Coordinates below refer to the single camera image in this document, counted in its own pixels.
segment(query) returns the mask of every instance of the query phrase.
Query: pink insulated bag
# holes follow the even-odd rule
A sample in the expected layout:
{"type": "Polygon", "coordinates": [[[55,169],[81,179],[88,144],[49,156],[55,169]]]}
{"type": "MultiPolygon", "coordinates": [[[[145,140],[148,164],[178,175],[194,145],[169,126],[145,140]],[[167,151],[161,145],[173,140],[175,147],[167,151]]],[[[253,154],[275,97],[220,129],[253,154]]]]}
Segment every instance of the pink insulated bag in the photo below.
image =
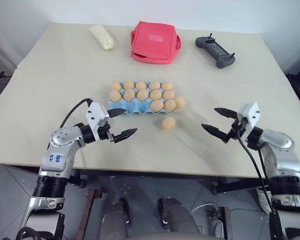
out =
{"type": "Polygon", "coordinates": [[[169,64],[179,52],[181,42],[175,27],[140,21],[131,32],[131,56],[148,64],[169,64]]]}

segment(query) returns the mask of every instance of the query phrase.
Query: beige tabletop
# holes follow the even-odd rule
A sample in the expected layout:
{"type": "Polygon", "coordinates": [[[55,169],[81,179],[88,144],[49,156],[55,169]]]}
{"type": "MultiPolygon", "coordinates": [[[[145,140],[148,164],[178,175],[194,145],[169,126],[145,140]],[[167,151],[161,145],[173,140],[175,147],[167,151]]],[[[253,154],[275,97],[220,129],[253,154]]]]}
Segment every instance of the beige tabletop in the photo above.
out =
{"type": "MultiPolygon", "coordinates": [[[[218,69],[194,44],[208,31],[177,30],[178,56],[171,64],[154,65],[130,57],[133,27],[105,26],[117,47],[103,51],[88,32],[90,26],[50,24],[18,65],[0,96],[1,164],[39,166],[51,132],[77,102],[92,97],[107,104],[110,83],[126,80],[172,82],[187,103],[184,111],[169,114],[176,128],[160,129],[164,113],[110,119],[114,134],[138,131],[120,143],[88,144],[76,154],[76,168],[256,177],[238,141],[224,144],[201,127],[206,123],[228,132],[232,120],[214,108],[236,111],[248,102],[259,104],[258,127],[294,139],[300,160],[300,102],[261,35],[214,32],[217,42],[236,56],[233,65],[218,69]]],[[[66,125],[86,123],[85,111],[85,106],[78,108],[66,125]]]]}

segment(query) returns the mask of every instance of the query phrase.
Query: egg carton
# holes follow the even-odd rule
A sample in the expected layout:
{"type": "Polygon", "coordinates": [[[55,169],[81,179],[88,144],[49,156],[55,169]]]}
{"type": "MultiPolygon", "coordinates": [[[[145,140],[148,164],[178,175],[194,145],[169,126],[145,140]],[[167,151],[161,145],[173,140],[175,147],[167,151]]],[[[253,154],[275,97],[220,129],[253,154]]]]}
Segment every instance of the egg carton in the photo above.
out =
{"type": "MultiPolygon", "coordinates": [[[[151,93],[151,89],[148,88],[150,81],[145,81],[145,84],[147,86],[146,90],[147,92],[150,94],[151,93]]],[[[134,88],[134,94],[135,94],[135,98],[128,102],[126,100],[123,99],[124,93],[126,90],[124,90],[123,88],[119,91],[122,95],[122,98],[117,102],[113,102],[108,100],[108,109],[125,109],[126,110],[126,114],[133,114],[133,113],[139,113],[139,114],[146,114],[146,113],[153,113],[153,114],[158,114],[158,113],[167,113],[167,111],[163,108],[161,111],[158,112],[154,112],[151,110],[150,108],[150,103],[153,101],[150,97],[148,97],[146,100],[144,101],[140,101],[139,99],[137,99],[137,92],[139,91],[137,88],[134,88]]],[[[165,99],[164,98],[160,98],[159,100],[161,100],[163,103],[165,103],[165,99]]]]}

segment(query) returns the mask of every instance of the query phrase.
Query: brown egg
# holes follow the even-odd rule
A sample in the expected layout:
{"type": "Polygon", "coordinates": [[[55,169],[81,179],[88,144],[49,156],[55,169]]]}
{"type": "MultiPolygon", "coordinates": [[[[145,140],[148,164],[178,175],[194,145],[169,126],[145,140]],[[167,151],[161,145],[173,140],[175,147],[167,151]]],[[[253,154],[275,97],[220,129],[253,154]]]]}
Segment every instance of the brown egg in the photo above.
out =
{"type": "Polygon", "coordinates": [[[165,91],[169,91],[172,89],[172,83],[171,82],[164,82],[161,84],[161,88],[165,91]]]}
{"type": "Polygon", "coordinates": [[[162,96],[162,92],[159,89],[155,89],[150,92],[150,98],[152,100],[159,100],[161,96],[162,96]]]}
{"type": "Polygon", "coordinates": [[[160,88],[160,83],[158,81],[152,81],[149,84],[149,88],[151,90],[159,89],[160,88]]]}
{"type": "Polygon", "coordinates": [[[162,94],[162,97],[165,99],[165,100],[171,100],[171,99],[174,99],[175,98],[175,93],[171,90],[169,91],[165,91],[163,94],[162,94]]]}
{"type": "Polygon", "coordinates": [[[177,96],[175,98],[175,108],[176,109],[183,109],[186,105],[186,101],[182,96],[177,96]]]}
{"type": "Polygon", "coordinates": [[[113,82],[111,83],[111,89],[112,89],[112,90],[120,91],[120,90],[122,89],[122,86],[121,86],[120,82],[118,82],[118,81],[113,81],[113,82]]]}
{"type": "Polygon", "coordinates": [[[148,97],[149,97],[149,93],[146,89],[141,89],[136,94],[136,98],[139,99],[141,102],[146,100],[148,97]]]}
{"type": "Polygon", "coordinates": [[[150,103],[150,109],[155,113],[160,112],[164,107],[164,103],[161,100],[154,100],[150,103]]]}
{"type": "Polygon", "coordinates": [[[125,90],[134,89],[135,88],[135,83],[131,80],[125,81],[124,84],[123,84],[123,88],[125,90]]]}
{"type": "Polygon", "coordinates": [[[167,101],[165,101],[164,105],[163,105],[163,108],[168,113],[171,113],[176,108],[176,101],[175,100],[167,100],[167,101]]]}
{"type": "Polygon", "coordinates": [[[169,116],[162,121],[163,130],[170,130],[173,129],[175,126],[176,126],[176,120],[172,116],[169,116]]]}
{"type": "Polygon", "coordinates": [[[111,102],[117,103],[122,98],[121,93],[117,90],[111,90],[109,94],[109,99],[111,102]]]}
{"type": "Polygon", "coordinates": [[[132,89],[128,89],[123,94],[123,99],[127,102],[131,102],[136,97],[135,92],[132,89]]]}
{"type": "Polygon", "coordinates": [[[147,88],[147,85],[144,81],[138,81],[136,84],[135,84],[135,88],[138,89],[138,90],[141,90],[141,89],[146,89],[147,88]]]}

